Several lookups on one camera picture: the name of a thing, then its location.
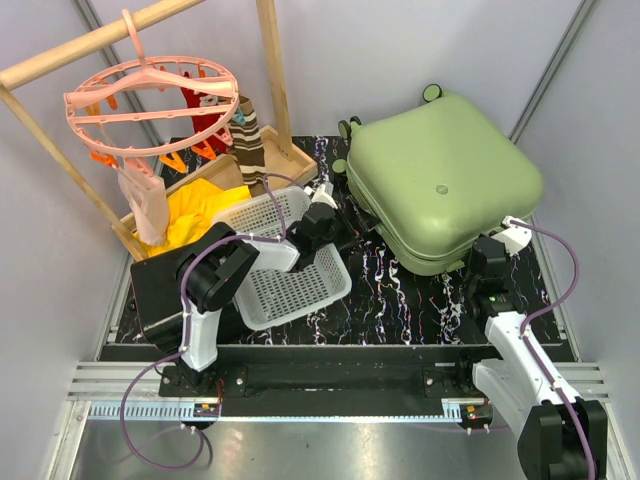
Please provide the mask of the green hard-shell suitcase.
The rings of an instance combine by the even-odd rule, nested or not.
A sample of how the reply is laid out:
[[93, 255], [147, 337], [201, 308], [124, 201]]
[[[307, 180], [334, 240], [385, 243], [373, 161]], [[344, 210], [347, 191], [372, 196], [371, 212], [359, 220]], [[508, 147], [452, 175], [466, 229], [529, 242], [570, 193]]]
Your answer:
[[543, 194], [534, 163], [470, 100], [436, 83], [423, 105], [338, 124], [358, 206], [400, 265], [420, 276], [462, 268], [474, 240], [505, 217], [526, 219]]

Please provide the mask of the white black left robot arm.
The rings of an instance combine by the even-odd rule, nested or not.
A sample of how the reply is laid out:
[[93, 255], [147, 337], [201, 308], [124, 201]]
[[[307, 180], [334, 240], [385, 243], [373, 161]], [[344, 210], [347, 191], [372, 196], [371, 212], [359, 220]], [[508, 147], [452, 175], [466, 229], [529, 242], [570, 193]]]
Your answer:
[[234, 304], [244, 326], [261, 331], [345, 297], [352, 280], [341, 254], [359, 225], [331, 196], [286, 188], [218, 214], [189, 245], [176, 272], [186, 365], [181, 384], [196, 396], [215, 386], [220, 317]]

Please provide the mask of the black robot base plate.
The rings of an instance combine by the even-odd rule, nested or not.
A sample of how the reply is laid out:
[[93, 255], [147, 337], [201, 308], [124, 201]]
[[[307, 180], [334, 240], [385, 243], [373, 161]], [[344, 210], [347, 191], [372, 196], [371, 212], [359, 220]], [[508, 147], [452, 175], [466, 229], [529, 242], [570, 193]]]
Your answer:
[[452, 423], [463, 402], [487, 401], [473, 366], [503, 357], [489, 346], [226, 346], [203, 373], [125, 363], [95, 390], [129, 418]]

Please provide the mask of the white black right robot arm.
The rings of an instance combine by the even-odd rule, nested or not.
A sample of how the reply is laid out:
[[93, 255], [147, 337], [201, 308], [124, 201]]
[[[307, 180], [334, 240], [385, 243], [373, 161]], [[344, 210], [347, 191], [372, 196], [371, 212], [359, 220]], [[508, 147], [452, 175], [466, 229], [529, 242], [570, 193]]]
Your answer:
[[510, 253], [502, 236], [480, 236], [471, 246], [465, 275], [470, 317], [498, 351], [454, 371], [466, 396], [481, 392], [514, 433], [528, 479], [603, 479], [608, 417], [563, 377], [538, 342], [526, 314], [509, 291]]

